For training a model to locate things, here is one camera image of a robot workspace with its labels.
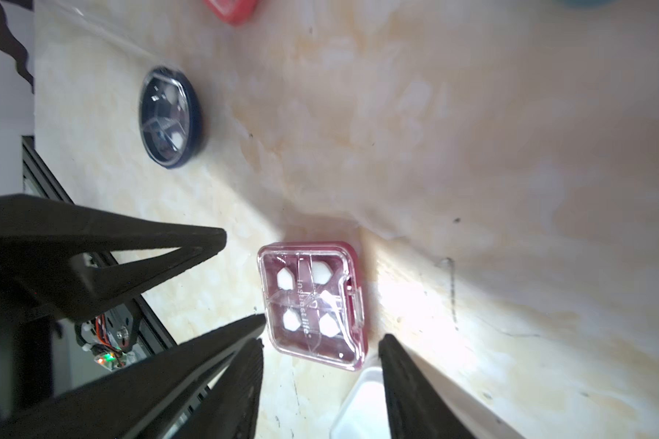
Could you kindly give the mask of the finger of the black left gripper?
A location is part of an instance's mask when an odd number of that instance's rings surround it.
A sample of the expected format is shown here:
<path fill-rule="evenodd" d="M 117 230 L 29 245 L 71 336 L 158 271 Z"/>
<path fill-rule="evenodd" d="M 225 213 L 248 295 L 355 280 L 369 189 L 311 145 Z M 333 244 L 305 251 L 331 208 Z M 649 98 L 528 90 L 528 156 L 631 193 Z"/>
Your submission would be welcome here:
<path fill-rule="evenodd" d="M 225 230 L 50 199 L 0 197 L 0 274 L 82 322 L 221 252 Z"/>
<path fill-rule="evenodd" d="M 266 325 L 257 314 L 200 337 L 260 338 Z M 0 438 L 163 437 L 218 380 L 194 391 L 196 383 L 184 376 L 190 369 L 172 349 L 14 415 L 0 424 Z"/>

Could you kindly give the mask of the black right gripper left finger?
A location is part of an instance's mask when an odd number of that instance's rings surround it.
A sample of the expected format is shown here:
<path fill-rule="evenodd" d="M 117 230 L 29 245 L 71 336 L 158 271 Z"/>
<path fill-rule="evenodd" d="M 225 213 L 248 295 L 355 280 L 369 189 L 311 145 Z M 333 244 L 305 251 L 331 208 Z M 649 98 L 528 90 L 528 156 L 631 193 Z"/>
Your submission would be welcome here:
<path fill-rule="evenodd" d="M 197 391 L 216 384 L 179 428 L 177 438 L 253 438 L 264 374 L 260 338 L 199 337 L 170 352 L 190 369 Z"/>

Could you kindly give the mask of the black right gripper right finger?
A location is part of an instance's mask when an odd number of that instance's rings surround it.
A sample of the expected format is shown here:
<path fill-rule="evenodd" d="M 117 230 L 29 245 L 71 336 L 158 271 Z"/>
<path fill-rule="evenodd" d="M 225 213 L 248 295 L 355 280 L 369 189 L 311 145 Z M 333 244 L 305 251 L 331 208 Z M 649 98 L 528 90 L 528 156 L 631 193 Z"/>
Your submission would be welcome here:
<path fill-rule="evenodd" d="M 392 334 L 378 344 L 393 438 L 472 438 Z"/>

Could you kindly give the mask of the clear white pillbox front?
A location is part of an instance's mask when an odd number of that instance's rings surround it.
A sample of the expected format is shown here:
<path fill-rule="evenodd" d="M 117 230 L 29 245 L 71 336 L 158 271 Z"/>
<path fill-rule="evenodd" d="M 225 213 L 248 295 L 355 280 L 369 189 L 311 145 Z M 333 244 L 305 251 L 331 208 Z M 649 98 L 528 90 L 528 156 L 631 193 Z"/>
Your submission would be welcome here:
<path fill-rule="evenodd" d="M 332 439 L 390 439 L 383 369 L 363 369 L 338 413 L 329 437 Z"/>

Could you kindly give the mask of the magenta small pillbox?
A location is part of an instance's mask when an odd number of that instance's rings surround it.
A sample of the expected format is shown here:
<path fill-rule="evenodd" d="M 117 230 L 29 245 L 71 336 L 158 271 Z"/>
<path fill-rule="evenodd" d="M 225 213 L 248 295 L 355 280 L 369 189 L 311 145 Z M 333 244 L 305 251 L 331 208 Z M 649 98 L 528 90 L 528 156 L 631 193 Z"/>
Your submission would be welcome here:
<path fill-rule="evenodd" d="M 368 341 L 358 256 L 344 241 L 272 243 L 257 254 L 267 330 L 281 353 L 358 371 Z"/>

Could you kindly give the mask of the dark round pillbox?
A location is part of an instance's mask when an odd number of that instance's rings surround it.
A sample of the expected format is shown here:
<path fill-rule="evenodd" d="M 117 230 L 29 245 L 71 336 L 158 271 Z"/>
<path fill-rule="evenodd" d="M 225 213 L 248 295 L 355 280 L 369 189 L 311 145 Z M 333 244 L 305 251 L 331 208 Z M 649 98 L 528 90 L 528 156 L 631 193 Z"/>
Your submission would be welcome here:
<path fill-rule="evenodd" d="M 196 91 L 182 72 L 158 66 L 146 75 L 138 125 L 146 153 L 163 168 L 180 168 L 198 153 L 203 113 Z"/>

